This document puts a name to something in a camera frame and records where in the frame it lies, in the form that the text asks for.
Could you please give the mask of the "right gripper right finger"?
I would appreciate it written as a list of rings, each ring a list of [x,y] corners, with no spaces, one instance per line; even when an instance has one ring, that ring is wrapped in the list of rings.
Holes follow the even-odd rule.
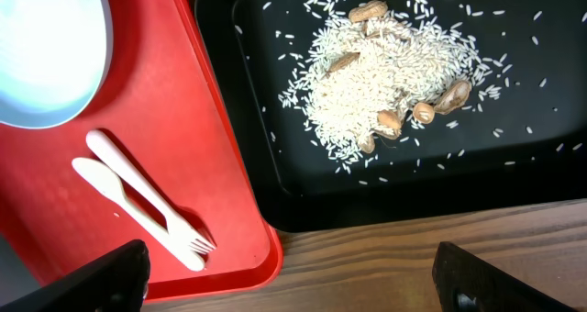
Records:
[[[442,312],[573,312],[573,308],[442,241],[432,278]]]

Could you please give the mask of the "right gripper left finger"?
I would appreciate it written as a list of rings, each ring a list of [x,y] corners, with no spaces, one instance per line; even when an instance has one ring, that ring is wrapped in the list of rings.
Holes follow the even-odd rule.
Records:
[[[150,278],[142,240],[131,240],[65,277],[1,307],[1,312],[139,312]]]

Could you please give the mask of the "white plastic spoon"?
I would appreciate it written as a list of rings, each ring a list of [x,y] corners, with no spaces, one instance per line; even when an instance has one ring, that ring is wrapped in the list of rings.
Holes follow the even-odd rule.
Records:
[[[204,259],[198,253],[174,241],[166,229],[130,201],[121,180],[109,167],[93,159],[75,158],[72,168],[98,193],[129,214],[187,269],[200,272],[205,268]]]

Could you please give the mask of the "food scraps rice and nuts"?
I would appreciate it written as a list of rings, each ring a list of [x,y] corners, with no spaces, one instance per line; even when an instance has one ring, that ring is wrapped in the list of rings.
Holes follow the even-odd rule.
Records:
[[[490,71],[473,37],[432,20],[415,27],[382,0],[329,9],[308,54],[278,97],[345,165],[372,155],[377,139],[399,139],[406,126],[465,107]]]

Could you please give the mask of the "large light blue plate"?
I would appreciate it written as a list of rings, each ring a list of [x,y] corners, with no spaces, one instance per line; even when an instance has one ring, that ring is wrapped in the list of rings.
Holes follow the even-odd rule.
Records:
[[[108,0],[1,0],[1,121],[44,129],[80,115],[113,57]]]

